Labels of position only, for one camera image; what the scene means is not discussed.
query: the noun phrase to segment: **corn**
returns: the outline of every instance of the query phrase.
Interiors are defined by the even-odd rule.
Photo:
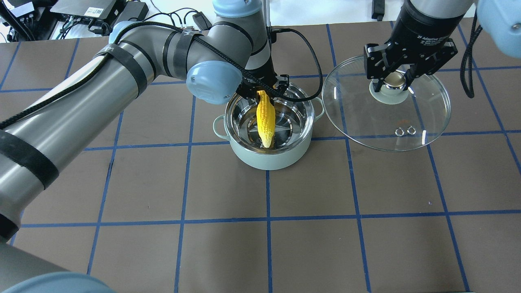
[[[257,130],[265,148],[271,147],[275,134],[275,107],[270,103],[265,91],[258,91]]]

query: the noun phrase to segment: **sticker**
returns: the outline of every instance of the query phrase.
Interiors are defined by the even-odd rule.
[[[96,7],[89,7],[87,9],[87,12],[85,12],[85,16],[90,17],[100,17],[101,13],[103,12],[102,8],[96,8]]]

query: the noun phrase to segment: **table surface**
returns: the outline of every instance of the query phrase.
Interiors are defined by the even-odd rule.
[[[471,21],[453,34],[463,50]],[[389,22],[303,26],[324,73],[381,43]],[[0,44],[0,119],[86,64],[106,38]],[[275,69],[318,86],[291,34]],[[484,33],[476,97],[461,54],[436,76],[451,122],[404,153],[342,137],[326,116],[307,153],[251,168],[212,121],[223,106],[159,77],[25,210],[12,245],[118,292],[515,292],[521,287],[521,60]]]

